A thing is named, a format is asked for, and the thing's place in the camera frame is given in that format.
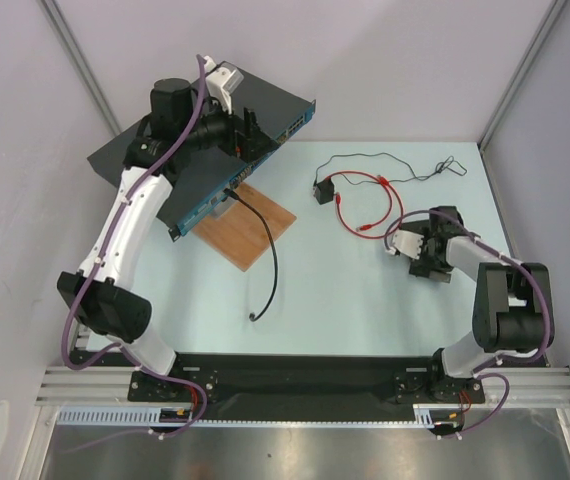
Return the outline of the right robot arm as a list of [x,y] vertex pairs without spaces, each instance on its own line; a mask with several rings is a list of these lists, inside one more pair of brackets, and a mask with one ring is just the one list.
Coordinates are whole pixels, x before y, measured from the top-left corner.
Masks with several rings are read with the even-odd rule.
[[[425,220],[409,219],[422,213]],[[464,226],[455,207],[402,215],[387,228],[384,245],[409,260],[412,276],[447,282],[458,270],[475,283],[470,332],[432,357],[425,388],[434,400],[451,400],[462,382],[489,367],[536,363],[553,343],[548,268],[489,246]]]

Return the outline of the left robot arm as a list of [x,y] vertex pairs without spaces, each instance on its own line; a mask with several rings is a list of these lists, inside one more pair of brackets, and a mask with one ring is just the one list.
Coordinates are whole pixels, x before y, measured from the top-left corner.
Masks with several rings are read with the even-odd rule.
[[314,104],[252,74],[232,87],[213,80],[157,81],[146,115],[91,155],[117,189],[87,257],[62,272],[57,289],[69,323],[108,339],[139,368],[150,388],[179,397],[184,374],[158,332],[151,302],[135,293],[136,266],[155,222],[179,239],[225,202],[314,111]]

